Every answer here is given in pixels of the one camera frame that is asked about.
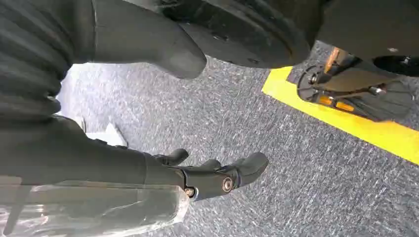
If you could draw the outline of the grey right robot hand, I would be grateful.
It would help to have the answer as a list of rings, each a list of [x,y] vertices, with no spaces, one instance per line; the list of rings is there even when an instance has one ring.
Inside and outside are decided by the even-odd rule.
[[[154,64],[180,79],[207,60],[175,22],[124,0],[3,0],[0,3],[0,173],[24,185],[62,181],[176,185],[198,199],[254,182],[268,166],[254,153],[222,166],[153,156],[89,139],[57,115],[61,82],[74,64]]]

